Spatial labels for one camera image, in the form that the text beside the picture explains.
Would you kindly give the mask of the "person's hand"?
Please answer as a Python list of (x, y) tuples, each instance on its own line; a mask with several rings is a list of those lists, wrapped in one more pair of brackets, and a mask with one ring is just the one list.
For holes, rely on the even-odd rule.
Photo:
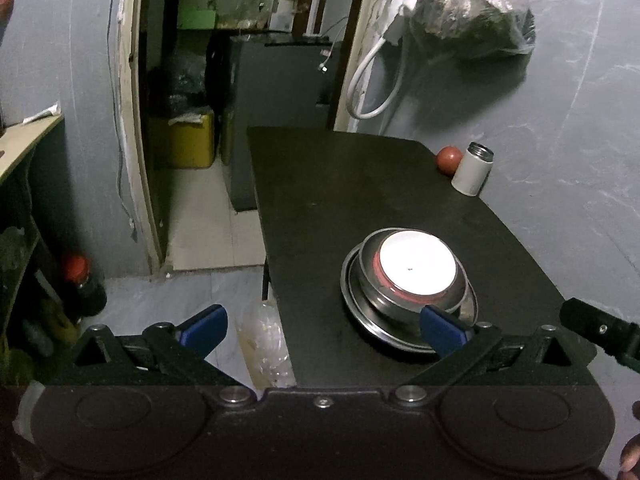
[(640, 434), (629, 439), (620, 452), (618, 480), (640, 480)]

